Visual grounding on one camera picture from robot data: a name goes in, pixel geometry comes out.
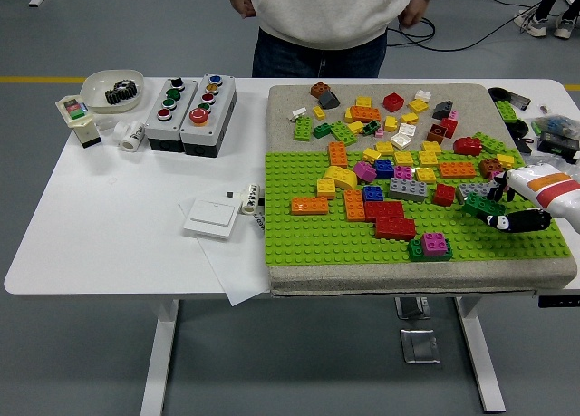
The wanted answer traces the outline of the person's right hand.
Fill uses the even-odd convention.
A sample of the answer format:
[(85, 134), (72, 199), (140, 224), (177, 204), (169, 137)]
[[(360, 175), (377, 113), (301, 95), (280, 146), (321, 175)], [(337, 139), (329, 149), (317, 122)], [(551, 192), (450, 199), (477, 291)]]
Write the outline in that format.
[(229, 0), (232, 7), (245, 19), (255, 17), (256, 11), (253, 7), (252, 0)]

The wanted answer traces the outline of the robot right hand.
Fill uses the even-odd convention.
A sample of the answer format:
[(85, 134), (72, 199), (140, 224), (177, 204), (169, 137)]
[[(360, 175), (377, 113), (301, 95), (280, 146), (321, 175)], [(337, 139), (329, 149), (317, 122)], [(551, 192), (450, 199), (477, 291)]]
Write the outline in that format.
[(524, 233), (545, 230), (552, 218), (563, 218), (579, 232), (579, 183), (569, 175), (541, 163), (510, 169), (494, 180), (496, 187), (488, 198), (499, 201), (504, 189), (509, 188), (508, 201), (518, 194), (536, 207), (498, 216), (479, 212), (478, 218), (488, 226), (507, 233)]

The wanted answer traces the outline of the person's left hand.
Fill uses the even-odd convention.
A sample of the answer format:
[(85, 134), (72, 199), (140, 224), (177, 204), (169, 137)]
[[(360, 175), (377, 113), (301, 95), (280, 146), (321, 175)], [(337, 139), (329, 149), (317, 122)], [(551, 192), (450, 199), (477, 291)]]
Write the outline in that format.
[(425, 15), (430, 0), (410, 0), (399, 15), (399, 23), (402, 27), (409, 28), (421, 21)]

